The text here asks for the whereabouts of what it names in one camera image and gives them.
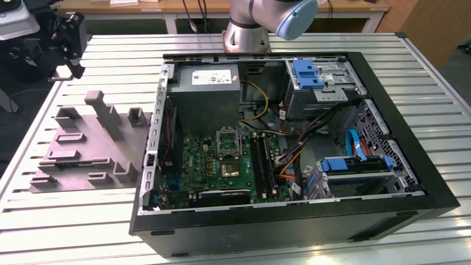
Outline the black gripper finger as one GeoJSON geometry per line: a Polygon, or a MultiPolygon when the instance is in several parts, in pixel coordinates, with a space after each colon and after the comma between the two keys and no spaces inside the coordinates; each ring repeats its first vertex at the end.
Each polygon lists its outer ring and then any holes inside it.
{"type": "Polygon", "coordinates": [[[72,76],[80,79],[84,73],[80,60],[85,51],[85,17],[81,13],[66,12],[60,14],[52,41],[53,51],[60,58],[60,65],[65,65],[72,76]]]}
{"type": "Polygon", "coordinates": [[[10,43],[9,71],[17,81],[38,81],[50,77],[52,67],[46,52],[36,40],[30,44],[10,43]]]}

